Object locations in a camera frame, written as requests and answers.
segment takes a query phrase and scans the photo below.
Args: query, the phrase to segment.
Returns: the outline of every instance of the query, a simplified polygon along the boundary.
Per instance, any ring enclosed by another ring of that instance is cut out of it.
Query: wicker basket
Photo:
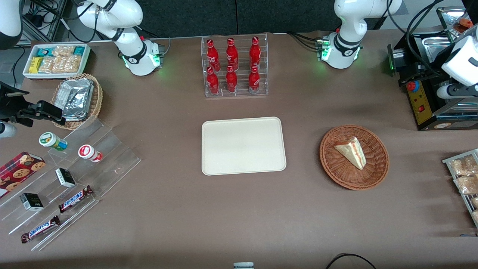
[[[95,88],[93,90],[93,97],[91,98],[91,103],[90,103],[90,109],[89,109],[90,112],[89,112],[88,118],[86,118],[86,120],[93,119],[94,117],[98,117],[99,111],[101,110],[101,102],[103,101],[103,90],[101,89],[101,85],[98,83],[98,80],[96,80],[96,78],[94,76],[90,75],[90,74],[81,74],[81,75],[78,75],[78,76],[67,78],[64,81],[72,80],[72,79],[80,79],[80,78],[87,78],[87,79],[93,81],[93,83],[95,84]],[[58,89],[60,88],[60,85],[58,85],[58,87],[56,87],[56,91],[53,94],[52,104],[56,100],[56,95],[58,94]],[[73,131],[76,128],[78,128],[82,123],[84,123],[86,120],[84,120],[82,122],[66,122],[64,126],[61,126],[57,123],[53,123],[53,124],[56,127]]]
[[[334,148],[336,142],[354,136],[360,141],[367,160],[363,170],[355,167]],[[343,125],[330,130],[320,143],[319,156],[326,173],[339,185],[351,190],[376,187],[387,176],[390,165],[382,141],[370,130],[358,125]]]

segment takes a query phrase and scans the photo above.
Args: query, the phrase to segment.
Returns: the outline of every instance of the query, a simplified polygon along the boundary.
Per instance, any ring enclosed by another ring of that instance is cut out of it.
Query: yellow control panel
[[[417,123],[422,124],[426,122],[433,116],[433,113],[426,98],[422,83],[420,81],[409,82],[407,84],[407,92]]]

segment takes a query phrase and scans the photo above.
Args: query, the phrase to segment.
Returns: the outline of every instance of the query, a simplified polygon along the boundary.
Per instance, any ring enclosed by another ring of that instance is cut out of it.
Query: cookie box
[[[45,166],[41,157],[22,152],[0,167],[0,198]]]
[[[46,49],[46,48],[55,47],[55,46],[84,47],[84,51],[81,55],[81,61],[80,61],[78,71],[76,73],[30,73],[29,72],[30,65],[32,64],[33,59],[38,56],[37,55],[38,51],[42,49]],[[34,45],[32,47],[30,55],[28,56],[28,60],[27,60],[27,63],[25,64],[25,68],[23,69],[23,75],[26,78],[29,78],[31,80],[63,79],[63,78],[69,78],[69,77],[81,75],[83,73],[83,70],[85,70],[85,66],[87,64],[90,50],[91,50],[90,47],[85,43],[54,43],[54,44]]]

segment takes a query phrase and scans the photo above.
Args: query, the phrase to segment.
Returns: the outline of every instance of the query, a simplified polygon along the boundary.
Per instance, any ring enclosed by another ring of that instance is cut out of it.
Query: coca-cola bottle
[[[221,64],[219,63],[219,53],[217,53],[216,48],[214,47],[214,41],[208,39],[207,44],[207,60],[209,65],[213,68],[214,73],[218,73],[221,70]]]
[[[259,90],[259,79],[261,77],[257,73],[257,66],[251,68],[251,73],[249,74],[249,92],[256,94]]]
[[[253,66],[257,66],[257,69],[261,68],[261,47],[259,47],[259,38],[256,36],[252,38],[252,46],[249,50],[249,66],[250,68]]]
[[[238,87],[238,76],[236,75],[236,72],[234,72],[234,67],[232,65],[228,65],[226,81],[228,83],[228,91],[231,93],[236,92],[236,89]]]
[[[234,45],[234,38],[228,38],[226,55],[228,56],[228,65],[232,65],[234,71],[237,71],[239,69],[239,54],[238,49]]]
[[[217,78],[216,74],[214,74],[214,70],[212,67],[207,67],[207,87],[212,95],[219,94],[219,79]]]

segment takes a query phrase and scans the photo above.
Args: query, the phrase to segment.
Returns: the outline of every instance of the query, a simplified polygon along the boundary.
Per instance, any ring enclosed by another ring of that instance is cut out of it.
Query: acrylic display stand
[[[261,47],[261,67],[259,68],[259,90],[256,94],[249,92],[249,50],[252,45],[252,38],[257,36],[259,38],[259,46]],[[228,47],[228,38],[234,38],[235,46],[239,54],[239,69],[236,71],[238,77],[238,88],[235,93],[228,91],[226,84],[226,74],[228,59],[226,57],[226,49]],[[219,53],[219,62],[221,63],[221,70],[216,73],[219,79],[219,94],[212,95],[207,86],[207,72],[206,68],[209,66],[207,61],[207,44],[206,41],[212,39],[214,41],[214,47]],[[268,45],[267,34],[245,34],[245,35],[231,35],[231,36],[206,36],[201,38],[201,58],[203,61],[203,76],[204,76],[204,88],[206,91],[206,97],[235,97],[235,96],[255,96],[255,95],[267,95],[269,92],[269,57],[268,57]]]
[[[33,174],[12,192],[0,199],[0,225],[7,228],[9,234],[20,238],[41,224],[51,220],[55,215],[61,225],[48,230],[24,244],[31,250],[41,250],[59,236],[79,217],[95,206],[118,181],[131,171],[141,160],[125,146],[99,119],[86,121],[71,132],[65,140],[68,147],[64,151],[50,149],[43,157],[46,166]],[[92,145],[103,154],[98,163],[82,159],[78,149],[84,144]],[[68,169],[76,185],[67,188],[60,185],[55,170]],[[94,194],[88,195],[77,205],[60,214],[58,206],[90,185]],[[19,196],[24,192],[39,195],[44,208],[39,212],[25,210]]]

